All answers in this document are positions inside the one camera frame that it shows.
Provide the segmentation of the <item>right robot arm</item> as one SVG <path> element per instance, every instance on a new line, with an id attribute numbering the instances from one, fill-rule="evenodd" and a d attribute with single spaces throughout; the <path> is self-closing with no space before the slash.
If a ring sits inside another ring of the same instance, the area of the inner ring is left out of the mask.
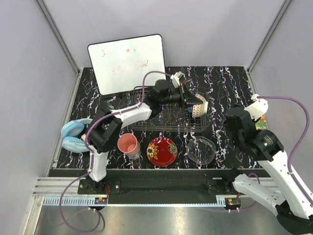
<path id="1" fill-rule="evenodd" d="M 222 181 L 224 192 L 243 193 L 271 211 L 281 226 L 294 235 L 312 233 L 312 193 L 293 179 L 295 172 L 288 168 L 288 156 L 277 136 L 270 130 L 258 130 L 255 126 L 260 118 L 258 109 L 250 105 L 226 111 L 225 126 L 232 134 L 232 142 L 242 152 L 252 157 L 279 188 L 271 191 L 255 183 L 246 174 L 232 169 Z"/>

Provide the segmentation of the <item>red patterned white bowl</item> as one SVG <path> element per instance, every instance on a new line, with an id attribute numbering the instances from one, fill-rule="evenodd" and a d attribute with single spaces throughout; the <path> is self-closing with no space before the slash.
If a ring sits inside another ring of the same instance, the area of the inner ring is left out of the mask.
<path id="1" fill-rule="evenodd" d="M 207 113 L 208 101 L 200 94 L 196 93 L 195 96 L 202 101 L 202 104 L 197 104 L 193 106 L 192 118 L 200 118 Z"/>

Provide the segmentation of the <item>clear glass plate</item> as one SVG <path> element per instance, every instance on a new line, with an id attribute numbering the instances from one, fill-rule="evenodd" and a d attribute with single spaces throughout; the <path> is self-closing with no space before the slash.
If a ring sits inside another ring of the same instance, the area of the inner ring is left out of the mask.
<path id="1" fill-rule="evenodd" d="M 216 155 L 216 151 L 215 144 L 202 136 L 192 138 L 186 147 L 187 157 L 200 165 L 211 163 Z"/>

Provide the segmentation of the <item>red floral plate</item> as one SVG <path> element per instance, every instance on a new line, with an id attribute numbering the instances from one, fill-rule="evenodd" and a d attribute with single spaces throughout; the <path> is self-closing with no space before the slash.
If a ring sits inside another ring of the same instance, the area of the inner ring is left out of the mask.
<path id="1" fill-rule="evenodd" d="M 171 139 L 158 137 L 148 144 L 146 154 L 153 165 L 165 167 L 176 160 L 178 147 Z"/>

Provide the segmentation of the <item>blue patterned bowl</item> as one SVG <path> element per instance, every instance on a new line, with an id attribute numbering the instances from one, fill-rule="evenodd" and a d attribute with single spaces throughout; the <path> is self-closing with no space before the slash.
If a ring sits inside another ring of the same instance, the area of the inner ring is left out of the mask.
<path id="1" fill-rule="evenodd" d="M 193 112 L 193 107 L 188 107 L 186 109 L 187 113 L 191 114 Z"/>

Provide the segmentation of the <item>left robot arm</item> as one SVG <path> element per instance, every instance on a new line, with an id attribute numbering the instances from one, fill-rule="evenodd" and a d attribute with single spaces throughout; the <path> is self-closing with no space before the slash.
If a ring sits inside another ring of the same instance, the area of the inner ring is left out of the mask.
<path id="1" fill-rule="evenodd" d="M 96 194 L 105 190 L 106 161 L 108 154 L 117 143 L 122 128 L 139 121 L 154 118 L 162 111 L 165 104 L 177 103 L 188 109 L 202 105 L 204 101 L 189 91 L 183 82 L 173 85 L 167 80 L 158 80 L 145 92 L 142 88 L 142 99 L 139 103 L 120 110 L 102 110 L 90 123 L 85 146 L 90 153 L 88 169 L 89 189 Z"/>

